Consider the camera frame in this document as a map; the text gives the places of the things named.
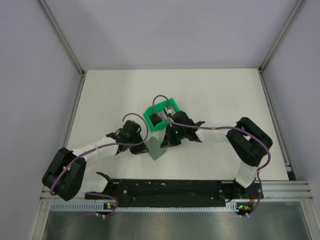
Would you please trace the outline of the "sage green leather card holder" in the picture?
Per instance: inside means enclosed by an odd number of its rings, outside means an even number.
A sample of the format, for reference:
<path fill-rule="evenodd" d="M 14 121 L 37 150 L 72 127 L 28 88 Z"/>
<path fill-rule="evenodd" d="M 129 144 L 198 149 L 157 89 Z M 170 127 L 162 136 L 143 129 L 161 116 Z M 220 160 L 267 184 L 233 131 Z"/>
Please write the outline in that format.
<path fill-rule="evenodd" d="M 166 152 L 165 148 L 161 148 L 161 142 L 154 136 L 148 139 L 144 144 L 148 149 L 147 153 L 154 161 L 159 159 Z"/>

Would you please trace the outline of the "green plastic card bin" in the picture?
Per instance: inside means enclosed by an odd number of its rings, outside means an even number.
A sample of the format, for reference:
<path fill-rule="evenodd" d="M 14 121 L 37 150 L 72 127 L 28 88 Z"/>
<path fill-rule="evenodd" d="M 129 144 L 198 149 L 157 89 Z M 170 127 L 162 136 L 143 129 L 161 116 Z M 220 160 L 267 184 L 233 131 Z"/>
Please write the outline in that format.
<path fill-rule="evenodd" d="M 159 115 L 161 115 L 162 118 L 172 121 L 172 116 L 176 112 L 179 112 L 180 109 L 173 98 L 170 98 L 169 102 L 170 104 L 168 104 L 167 100 L 164 100 L 160 103 L 156 103 L 154 106 L 155 106 L 155 110 Z M 165 129 L 166 126 L 169 125 L 168 122 L 164 121 L 161 117 L 159 117 L 155 113 L 152 106 L 150 106 L 144 112 L 143 117 L 151 132 L 160 131 L 162 129 Z"/>

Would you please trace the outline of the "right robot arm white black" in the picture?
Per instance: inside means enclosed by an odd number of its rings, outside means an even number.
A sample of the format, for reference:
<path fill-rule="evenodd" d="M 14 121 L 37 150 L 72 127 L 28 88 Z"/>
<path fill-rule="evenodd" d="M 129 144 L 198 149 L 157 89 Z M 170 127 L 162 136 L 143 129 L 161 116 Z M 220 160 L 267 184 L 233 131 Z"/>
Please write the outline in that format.
<path fill-rule="evenodd" d="M 223 190 L 224 198 L 246 198 L 250 195 L 263 157 L 269 155 L 272 139 L 250 118 L 242 117 L 234 126 L 220 124 L 205 126 L 205 121 L 194 122 L 184 111 L 169 115 L 171 123 L 165 128 L 161 148 L 175 147 L 183 139 L 190 142 L 230 144 L 241 160 L 230 190 Z"/>

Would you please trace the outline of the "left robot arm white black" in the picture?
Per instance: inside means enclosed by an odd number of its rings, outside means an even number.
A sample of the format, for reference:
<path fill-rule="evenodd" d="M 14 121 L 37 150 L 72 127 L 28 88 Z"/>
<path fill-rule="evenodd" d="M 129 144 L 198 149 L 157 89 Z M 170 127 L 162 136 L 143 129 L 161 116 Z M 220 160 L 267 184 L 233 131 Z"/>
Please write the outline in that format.
<path fill-rule="evenodd" d="M 116 132 L 94 143 L 72 150 L 59 149 L 42 177 L 42 184 L 50 189 L 52 195 L 58 195 L 64 201 L 87 192 L 109 198 L 114 187 L 109 183 L 109 177 L 98 171 L 98 165 L 126 150 L 133 155 L 145 153 L 147 147 L 141 130 L 138 123 L 127 120 Z"/>

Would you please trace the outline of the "stack of cards in bin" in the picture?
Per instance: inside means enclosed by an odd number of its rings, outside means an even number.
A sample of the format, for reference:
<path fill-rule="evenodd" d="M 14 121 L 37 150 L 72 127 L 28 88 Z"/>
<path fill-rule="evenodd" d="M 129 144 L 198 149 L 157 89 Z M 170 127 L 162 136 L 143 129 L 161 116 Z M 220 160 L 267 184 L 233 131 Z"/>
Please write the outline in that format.
<path fill-rule="evenodd" d="M 173 110 L 169 107 L 163 108 L 159 114 L 166 120 L 171 121 L 172 120 L 172 115 L 173 115 Z"/>

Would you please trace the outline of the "metal sheet panel front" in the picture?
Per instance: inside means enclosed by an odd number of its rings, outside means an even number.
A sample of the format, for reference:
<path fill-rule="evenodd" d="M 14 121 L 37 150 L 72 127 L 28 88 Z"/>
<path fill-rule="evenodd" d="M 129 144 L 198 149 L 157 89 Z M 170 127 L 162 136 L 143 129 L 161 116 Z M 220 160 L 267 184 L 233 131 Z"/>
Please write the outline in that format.
<path fill-rule="evenodd" d="M 51 212 L 44 240 L 309 240 L 299 203 L 261 203 L 250 218 L 230 212 L 118 212 L 103 218 Z"/>

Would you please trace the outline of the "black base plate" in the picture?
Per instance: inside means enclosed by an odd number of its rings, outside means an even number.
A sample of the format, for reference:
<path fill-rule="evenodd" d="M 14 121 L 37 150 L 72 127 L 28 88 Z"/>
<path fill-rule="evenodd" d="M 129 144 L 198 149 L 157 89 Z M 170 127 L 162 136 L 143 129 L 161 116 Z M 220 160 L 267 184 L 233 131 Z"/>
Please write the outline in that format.
<path fill-rule="evenodd" d="M 113 179 L 102 194 L 114 197 L 122 208 L 224 207 L 232 200 L 263 198 L 259 183 L 243 188 L 234 180 Z"/>

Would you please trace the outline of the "aluminium frame rail front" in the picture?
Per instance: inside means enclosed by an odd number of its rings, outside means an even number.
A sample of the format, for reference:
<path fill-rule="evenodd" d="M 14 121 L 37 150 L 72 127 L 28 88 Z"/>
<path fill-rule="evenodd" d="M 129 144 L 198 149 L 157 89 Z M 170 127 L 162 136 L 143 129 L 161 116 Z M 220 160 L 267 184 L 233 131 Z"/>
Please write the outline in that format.
<path fill-rule="evenodd" d="M 262 182 L 262 202 L 309 202 L 313 201 L 307 181 L 269 181 Z M 40 202 L 64 202 L 55 195 L 50 195 L 48 188 L 44 188 L 40 195 Z M 78 193 L 71 201 L 85 201 L 85 194 Z"/>

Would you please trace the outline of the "aluminium frame post left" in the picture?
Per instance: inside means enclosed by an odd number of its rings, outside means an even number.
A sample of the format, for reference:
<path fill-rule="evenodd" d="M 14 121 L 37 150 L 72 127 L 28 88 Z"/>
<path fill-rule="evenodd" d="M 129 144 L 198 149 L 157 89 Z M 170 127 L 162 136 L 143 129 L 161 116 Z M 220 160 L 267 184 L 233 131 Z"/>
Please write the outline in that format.
<path fill-rule="evenodd" d="M 82 68 L 80 62 L 78 61 L 74 51 L 72 50 L 71 45 L 69 44 L 65 34 L 63 33 L 62 29 L 60 28 L 55 16 L 53 15 L 48 3 L 46 0 L 37 0 L 37 4 L 39 5 L 41 11 L 43 12 L 44 16 L 47 18 L 54 34 L 56 35 L 60 45 L 62 46 L 64 52 L 66 53 L 67 57 L 71 61 L 72 65 L 75 67 L 76 71 L 79 73 L 80 76 L 85 74 L 85 70 Z"/>

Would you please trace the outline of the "aluminium frame post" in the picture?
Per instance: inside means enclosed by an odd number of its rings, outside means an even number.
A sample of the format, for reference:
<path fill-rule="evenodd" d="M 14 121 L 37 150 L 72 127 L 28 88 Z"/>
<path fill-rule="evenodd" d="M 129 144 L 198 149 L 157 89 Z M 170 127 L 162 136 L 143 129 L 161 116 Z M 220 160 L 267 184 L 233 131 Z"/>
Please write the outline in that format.
<path fill-rule="evenodd" d="M 85 74 L 85 70 L 82 68 L 80 62 L 78 61 L 74 51 L 72 50 L 71 45 L 69 44 L 65 34 L 63 33 L 62 29 L 60 28 L 55 16 L 53 15 L 48 3 L 46 0 L 37 0 L 37 4 L 39 5 L 41 11 L 43 12 L 44 16 L 47 18 L 54 34 L 56 35 L 60 45 L 62 46 L 64 52 L 66 53 L 67 57 L 71 61 L 72 65 L 75 67 L 76 71 L 79 73 L 80 76 Z"/>
<path fill-rule="evenodd" d="M 285 40 L 288 32 L 290 31 L 291 27 L 293 26 L 295 20 L 299 16 L 300 12 L 302 11 L 306 0 L 296 0 L 293 9 L 290 11 L 288 17 L 286 18 L 283 26 L 281 27 L 280 32 L 278 33 L 277 37 L 275 38 L 273 44 L 271 45 L 269 51 L 267 52 L 266 57 L 262 61 L 262 64 L 259 67 L 259 72 L 263 73 L 266 68 L 271 63 L 273 57 L 275 56 L 278 48 L 281 46 L 282 42 Z"/>

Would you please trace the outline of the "aluminium frame post right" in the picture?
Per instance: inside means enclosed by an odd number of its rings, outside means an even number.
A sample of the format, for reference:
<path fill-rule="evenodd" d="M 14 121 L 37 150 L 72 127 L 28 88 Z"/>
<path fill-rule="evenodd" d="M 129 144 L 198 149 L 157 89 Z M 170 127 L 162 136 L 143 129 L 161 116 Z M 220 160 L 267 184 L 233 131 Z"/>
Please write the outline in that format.
<path fill-rule="evenodd" d="M 259 72 L 263 73 L 266 68 L 271 63 L 273 57 L 275 56 L 278 48 L 281 46 L 282 42 L 285 40 L 288 32 L 290 31 L 291 27 L 293 26 L 295 20 L 299 16 L 300 12 L 302 11 L 306 0 L 296 0 L 293 9 L 290 11 L 288 17 L 286 18 L 283 26 L 281 27 L 280 32 L 278 33 L 277 37 L 275 38 L 273 44 L 271 45 L 269 51 L 267 52 L 266 57 L 262 61 L 262 64 L 259 67 Z"/>

